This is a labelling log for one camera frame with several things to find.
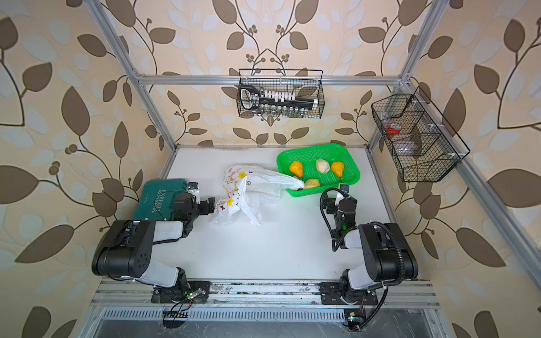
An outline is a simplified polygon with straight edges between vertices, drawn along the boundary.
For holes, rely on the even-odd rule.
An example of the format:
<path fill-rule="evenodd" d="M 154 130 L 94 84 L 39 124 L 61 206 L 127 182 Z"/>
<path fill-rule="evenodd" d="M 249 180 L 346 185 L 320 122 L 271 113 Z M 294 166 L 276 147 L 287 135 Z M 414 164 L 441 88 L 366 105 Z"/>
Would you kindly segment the printed white plastic bag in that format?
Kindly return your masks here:
<path fill-rule="evenodd" d="M 305 183 L 260 166 L 232 166 L 225 170 L 223 193 L 216 201 L 210 223 L 232 225 L 247 218 L 255 226 L 262 224 L 261 207 L 277 204 L 283 190 L 304 189 Z"/>

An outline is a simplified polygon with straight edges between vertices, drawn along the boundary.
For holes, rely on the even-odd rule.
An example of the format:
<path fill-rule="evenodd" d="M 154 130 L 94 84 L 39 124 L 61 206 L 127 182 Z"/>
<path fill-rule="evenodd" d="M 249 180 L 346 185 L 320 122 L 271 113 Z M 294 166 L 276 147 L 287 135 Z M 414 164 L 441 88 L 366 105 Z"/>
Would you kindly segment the yellow-green pear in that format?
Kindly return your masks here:
<path fill-rule="evenodd" d="M 310 190 L 310 189 L 314 189 L 314 188 L 318 188 L 321 186 L 321 183 L 319 182 L 318 179 L 308 179 L 305 183 L 304 183 L 304 189 L 305 190 Z"/>

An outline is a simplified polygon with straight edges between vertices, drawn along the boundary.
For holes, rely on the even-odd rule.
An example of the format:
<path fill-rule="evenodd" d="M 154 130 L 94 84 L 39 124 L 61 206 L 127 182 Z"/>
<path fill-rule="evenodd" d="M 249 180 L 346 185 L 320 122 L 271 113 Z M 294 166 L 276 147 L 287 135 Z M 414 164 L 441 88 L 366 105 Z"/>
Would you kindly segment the white pear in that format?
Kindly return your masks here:
<path fill-rule="evenodd" d="M 325 175 L 331 170 L 331 165 L 326 160 L 317 159 L 316 169 L 319 173 Z"/>

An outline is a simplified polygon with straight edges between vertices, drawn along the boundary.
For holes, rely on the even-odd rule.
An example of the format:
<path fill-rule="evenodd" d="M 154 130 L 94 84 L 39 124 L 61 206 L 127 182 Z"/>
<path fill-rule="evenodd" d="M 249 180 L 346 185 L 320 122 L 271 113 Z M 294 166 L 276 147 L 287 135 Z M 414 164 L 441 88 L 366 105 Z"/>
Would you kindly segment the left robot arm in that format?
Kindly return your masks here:
<path fill-rule="evenodd" d="M 191 284 L 183 268 L 169 266 L 154 257 L 160 244 L 172 244 L 188 237 L 194 221 L 215 211 L 216 199 L 199 198 L 197 190 L 175 193 L 164 208 L 164 196 L 156 197 L 151 211 L 157 216 L 113 223 L 92 259 L 92 272 L 115 281 L 132 280 L 153 287 L 155 304 L 204 301 L 210 283 Z"/>

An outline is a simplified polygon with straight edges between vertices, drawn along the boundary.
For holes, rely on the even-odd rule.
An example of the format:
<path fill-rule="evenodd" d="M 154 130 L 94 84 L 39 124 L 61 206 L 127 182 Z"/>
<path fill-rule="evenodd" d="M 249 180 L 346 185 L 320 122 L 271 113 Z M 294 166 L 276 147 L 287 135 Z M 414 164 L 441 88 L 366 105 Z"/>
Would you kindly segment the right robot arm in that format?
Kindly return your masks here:
<path fill-rule="evenodd" d="M 356 199 L 323 194 L 319 206 L 330 231 L 332 251 L 359 250 L 362 263 L 346 269 L 336 283 L 321 283 L 322 302 L 357 305 L 376 301 L 375 291 L 418 277 L 418 262 L 396 223 L 356 224 Z"/>

